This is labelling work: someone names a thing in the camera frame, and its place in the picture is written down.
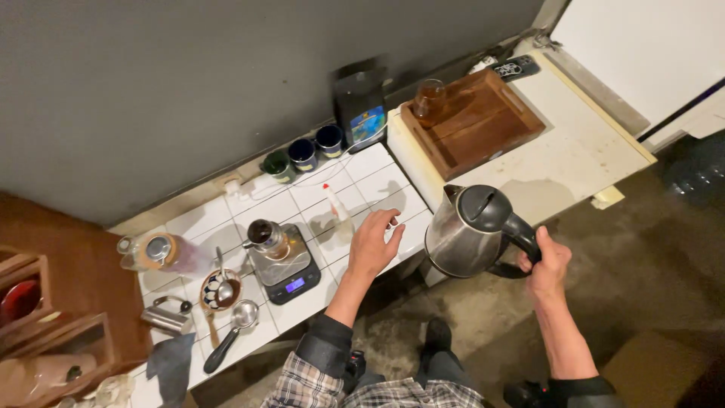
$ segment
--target white countertop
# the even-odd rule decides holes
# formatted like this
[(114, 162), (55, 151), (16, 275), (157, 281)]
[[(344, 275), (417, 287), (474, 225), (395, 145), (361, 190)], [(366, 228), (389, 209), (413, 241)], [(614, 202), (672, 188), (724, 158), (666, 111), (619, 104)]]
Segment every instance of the white countertop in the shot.
[[(149, 231), (167, 231), (180, 235), (209, 251), (211, 256), (214, 256), (215, 247), (221, 247), (225, 267), (243, 276), (241, 297), (260, 305), (260, 323), (240, 332), (215, 373), (248, 356), (330, 303), (347, 269), (349, 242), (343, 241), (335, 233), (334, 216), (322, 184), (313, 185), (322, 182), (327, 182), (335, 190), (357, 226), (371, 210), (401, 210), (398, 219), (406, 224), (406, 230), (398, 255), (385, 271), (423, 248), (423, 234), (432, 214), (381, 144), (375, 144), (353, 156), (345, 155), (321, 163), (315, 172), (298, 176), (291, 186), (276, 184), (268, 175), (260, 176), (242, 186), (243, 195), (240, 199), (218, 197)], [(241, 246), (242, 237), (247, 235), (247, 227), (255, 219), (267, 219), (279, 224), (291, 223), (300, 228), (312, 257), (322, 271), (322, 279), (317, 286), (282, 306), (267, 301), (267, 294), (254, 274), (247, 252)], [(194, 304), (191, 316), (196, 343), (191, 350), (189, 388), (209, 377), (202, 368), (204, 360), (213, 350), (209, 328), (199, 306), (199, 290), (203, 279), (190, 280), (174, 273), (158, 271), (138, 274), (145, 306), (150, 306), (154, 299), (163, 295), (176, 295)], [(161, 307), (178, 311), (178, 303), (175, 302), (163, 303)], [(231, 310), (216, 313), (214, 323), (219, 338), (223, 339), (231, 328)], [(169, 338), (156, 329), (152, 329), (151, 334), (154, 344)], [(131, 374), (136, 379), (130, 402), (133, 408), (156, 408), (161, 405), (157, 378), (146, 380), (146, 365), (141, 365)]]
[[(539, 224), (656, 159), (571, 83), (548, 59), (524, 44), (541, 72), (508, 86), (546, 124), (543, 133), (448, 182), (501, 189), (514, 211)], [(389, 112), (388, 146), (428, 206), (435, 211), (446, 184), (399, 112)]]

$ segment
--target stainless steel kettle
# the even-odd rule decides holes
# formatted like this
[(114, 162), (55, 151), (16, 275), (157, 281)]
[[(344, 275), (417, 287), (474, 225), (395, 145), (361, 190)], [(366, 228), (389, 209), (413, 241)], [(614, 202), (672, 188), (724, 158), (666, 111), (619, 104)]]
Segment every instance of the stainless steel kettle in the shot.
[(517, 266), (499, 262), (510, 242), (533, 264), (541, 261), (534, 229), (513, 212), (511, 202), (494, 187), (443, 187), (443, 202), (426, 231), (426, 252), (433, 265), (451, 277), (490, 272), (500, 277), (527, 277)]

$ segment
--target patterned bowl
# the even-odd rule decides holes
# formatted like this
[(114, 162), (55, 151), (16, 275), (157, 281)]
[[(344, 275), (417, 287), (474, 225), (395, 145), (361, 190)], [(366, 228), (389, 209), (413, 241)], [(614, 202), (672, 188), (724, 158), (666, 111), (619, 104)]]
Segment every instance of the patterned bowl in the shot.
[(209, 276), (204, 279), (202, 289), (199, 291), (199, 302), (203, 303), (203, 306), (206, 306), (211, 311), (222, 311), (234, 306), (237, 299), (241, 297), (242, 289), (244, 289), (241, 285), (239, 275), (231, 269), (225, 268), (225, 270), (234, 292), (231, 298), (226, 300), (223, 305), (219, 305), (216, 299), (216, 291), (219, 289), (219, 285), (223, 280), (221, 277), (221, 270), (218, 269), (210, 273)]

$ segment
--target digital kitchen scale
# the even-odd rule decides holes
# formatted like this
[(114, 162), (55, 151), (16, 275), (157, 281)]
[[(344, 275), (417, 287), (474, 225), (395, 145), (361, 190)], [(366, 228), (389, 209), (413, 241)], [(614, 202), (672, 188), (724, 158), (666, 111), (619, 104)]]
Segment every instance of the digital kitchen scale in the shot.
[(294, 224), (284, 224), (280, 228), (289, 241), (287, 256), (273, 260), (255, 248), (247, 251), (262, 286), (275, 305), (285, 304), (307, 292), (317, 286), (322, 277), (299, 229)]

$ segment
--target gray wall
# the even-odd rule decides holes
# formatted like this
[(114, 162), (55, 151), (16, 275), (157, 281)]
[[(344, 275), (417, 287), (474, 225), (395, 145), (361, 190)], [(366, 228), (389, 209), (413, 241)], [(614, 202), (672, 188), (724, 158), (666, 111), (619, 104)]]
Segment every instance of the gray wall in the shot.
[(3, 1), (0, 189), (113, 223), (330, 118), (332, 70), (424, 72), (541, 3)]

